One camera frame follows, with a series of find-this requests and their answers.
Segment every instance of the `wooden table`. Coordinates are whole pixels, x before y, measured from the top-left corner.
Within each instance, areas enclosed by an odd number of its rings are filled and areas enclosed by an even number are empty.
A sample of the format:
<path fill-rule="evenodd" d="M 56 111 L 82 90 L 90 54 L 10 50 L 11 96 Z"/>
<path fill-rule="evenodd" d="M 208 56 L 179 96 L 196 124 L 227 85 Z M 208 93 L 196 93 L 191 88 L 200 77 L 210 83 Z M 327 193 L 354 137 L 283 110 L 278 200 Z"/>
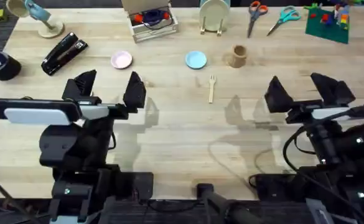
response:
<path fill-rule="evenodd" d="M 246 38 L 247 8 L 232 9 L 228 30 L 221 37 L 200 35 L 198 9 L 175 9 L 180 32 L 135 44 L 122 9 L 53 9 L 66 31 L 76 33 L 89 48 L 53 77 L 40 68 L 42 59 L 64 36 L 42 39 L 31 18 L 19 19 L 5 52 L 23 65 L 21 74 L 0 82 L 0 97 L 60 99 L 67 79 L 96 69 L 95 95 L 106 103 L 122 99 L 130 73 L 137 71 L 147 87 L 147 106 L 128 122 L 114 126 L 118 145 L 108 162 L 125 171 L 154 173 L 154 198 L 194 198 L 200 182 L 215 185 L 228 198 L 254 199 L 247 177 L 259 172 L 287 171 L 281 156 L 284 141 L 297 129 L 284 124 L 284 114 L 269 114 L 263 95 L 277 75 L 295 99 L 319 98 L 309 75 L 322 73 L 345 80 L 364 102 L 364 7 L 351 10 L 350 43 L 338 44 L 305 35 L 302 19 L 283 24 L 273 35 L 280 8 L 272 7 Z M 235 69 L 223 56 L 235 44 L 248 49 L 247 65 Z M 110 56 L 127 50 L 134 64 L 115 70 Z M 208 57 L 202 70 L 184 63 L 186 53 L 200 50 Z M 208 104 L 208 79 L 217 76 L 214 103 Z M 39 164 L 39 137 L 45 126 L 0 121 L 0 183 L 14 196 L 50 197 L 51 170 Z M 311 145 L 304 137 L 304 149 Z M 316 158 L 290 148 L 297 166 Z"/>

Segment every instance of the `lamp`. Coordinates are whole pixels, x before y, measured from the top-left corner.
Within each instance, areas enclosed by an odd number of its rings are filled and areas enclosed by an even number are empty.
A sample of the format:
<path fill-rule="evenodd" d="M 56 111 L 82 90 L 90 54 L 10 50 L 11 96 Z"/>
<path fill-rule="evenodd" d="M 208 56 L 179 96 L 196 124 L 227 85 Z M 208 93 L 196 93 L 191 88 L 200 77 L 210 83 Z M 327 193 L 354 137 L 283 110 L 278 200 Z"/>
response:
<path fill-rule="evenodd" d="M 7 9 L 17 17 L 27 17 L 30 15 L 37 21 L 42 21 L 44 26 L 38 29 L 38 34 L 43 38 L 54 38 L 64 31 L 63 22 L 53 19 L 51 14 L 38 6 L 32 0 L 7 0 Z"/>

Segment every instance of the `pink plate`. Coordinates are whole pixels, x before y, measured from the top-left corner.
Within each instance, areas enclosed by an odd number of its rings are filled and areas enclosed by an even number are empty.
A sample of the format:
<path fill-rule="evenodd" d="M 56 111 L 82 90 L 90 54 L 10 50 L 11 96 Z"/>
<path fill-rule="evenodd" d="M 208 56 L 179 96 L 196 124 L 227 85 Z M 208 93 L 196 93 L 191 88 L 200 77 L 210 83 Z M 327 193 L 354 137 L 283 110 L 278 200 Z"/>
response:
<path fill-rule="evenodd" d="M 111 64 L 117 69 L 128 68 L 132 64 L 132 55 L 124 50 L 116 52 L 111 57 Z"/>

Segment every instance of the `wooden fork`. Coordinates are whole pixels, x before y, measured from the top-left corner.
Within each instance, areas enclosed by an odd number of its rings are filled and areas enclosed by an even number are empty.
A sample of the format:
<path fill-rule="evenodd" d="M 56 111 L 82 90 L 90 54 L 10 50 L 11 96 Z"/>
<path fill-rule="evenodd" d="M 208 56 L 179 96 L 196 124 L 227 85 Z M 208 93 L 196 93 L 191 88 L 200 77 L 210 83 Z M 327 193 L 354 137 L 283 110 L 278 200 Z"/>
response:
<path fill-rule="evenodd" d="M 215 87 L 215 83 L 217 82 L 217 78 L 215 75 L 209 76 L 209 103 L 213 103 L 213 87 Z"/>

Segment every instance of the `blue scissors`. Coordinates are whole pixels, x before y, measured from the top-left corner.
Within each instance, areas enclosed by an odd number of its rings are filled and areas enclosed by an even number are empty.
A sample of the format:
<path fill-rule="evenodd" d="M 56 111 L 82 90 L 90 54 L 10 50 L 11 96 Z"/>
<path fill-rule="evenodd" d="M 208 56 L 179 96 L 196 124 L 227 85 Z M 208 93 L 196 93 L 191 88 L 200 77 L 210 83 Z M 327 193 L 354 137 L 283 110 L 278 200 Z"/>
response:
<path fill-rule="evenodd" d="M 295 10 L 294 6 L 287 6 L 280 12 L 280 18 L 277 21 L 276 25 L 274 25 L 267 35 L 273 33 L 281 24 L 287 21 L 296 21 L 301 18 L 301 15 L 297 10 Z"/>
<path fill-rule="evenodd" d="M 262 5 L 259 1 L 254 1 L 250 4 L 248 10 L 251 14 L 250 27 L 248 28 L 248 38 L 249 38 L 251 36 L 252 28 L 254 27 L 255 21 L 259 18 L 259 16 L 268 13 L 268 7 Z"/>

